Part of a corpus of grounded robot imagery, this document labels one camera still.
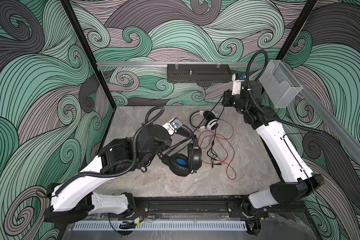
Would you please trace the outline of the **white black headphones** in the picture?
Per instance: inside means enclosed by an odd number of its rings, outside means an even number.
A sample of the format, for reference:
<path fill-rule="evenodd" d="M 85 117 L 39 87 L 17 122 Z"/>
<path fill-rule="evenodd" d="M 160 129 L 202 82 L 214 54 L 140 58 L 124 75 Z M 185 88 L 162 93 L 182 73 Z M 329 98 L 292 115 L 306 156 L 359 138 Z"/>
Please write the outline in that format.
<path fill-rule="evenodd" d="M 202 122 L 197 126 L 192 123 L 192 119 L 196 116 L 203 117 Z M 214 111 L 196 111 L 190 116 L 190 124 L 193 128 L 201 132 L 206 130 L 214 131 L 219 126 L 218 114 Z"/>

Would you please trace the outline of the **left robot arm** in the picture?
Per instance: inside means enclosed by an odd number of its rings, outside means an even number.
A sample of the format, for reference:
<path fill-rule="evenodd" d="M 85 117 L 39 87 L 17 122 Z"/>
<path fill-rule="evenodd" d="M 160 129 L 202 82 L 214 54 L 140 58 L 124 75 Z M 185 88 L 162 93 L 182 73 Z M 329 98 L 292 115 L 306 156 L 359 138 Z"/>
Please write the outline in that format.
<path fill-rule="evenodd" d="M 89 215 L 111 213 L 129 215 L 136 208 L 130 193 L 104 195 L 95 189 L 135 169 L 141 169 L 157 153 L 171 145 L 178 124 L 147 125 L 131 138 L 115 139 L 74 177 L 59 185 L 50 185 L 51 205 L 45 210 L 47 223 L 71 224 Z"/>

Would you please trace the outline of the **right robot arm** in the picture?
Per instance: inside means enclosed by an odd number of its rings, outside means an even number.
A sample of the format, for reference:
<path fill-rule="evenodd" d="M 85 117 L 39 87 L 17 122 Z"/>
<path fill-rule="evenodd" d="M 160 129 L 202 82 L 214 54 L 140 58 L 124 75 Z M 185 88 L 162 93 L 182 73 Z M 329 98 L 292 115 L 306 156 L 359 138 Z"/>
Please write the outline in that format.
<path fill-rule="evenodd" d="M 252 83 L 251 94 L 249 89 L 245 81 L 234 80 L 232 90 L 224 92 L 222 105 L 243 115 L 244 122 L 261 137 L 281 177 L 280 182 L 248 196 L 250 209 L 288 205 L 309 196 L 324 184 L 324 177 L 315 174 L 300 157 L 276 112 L 261 105 L 262 85 Z"/>

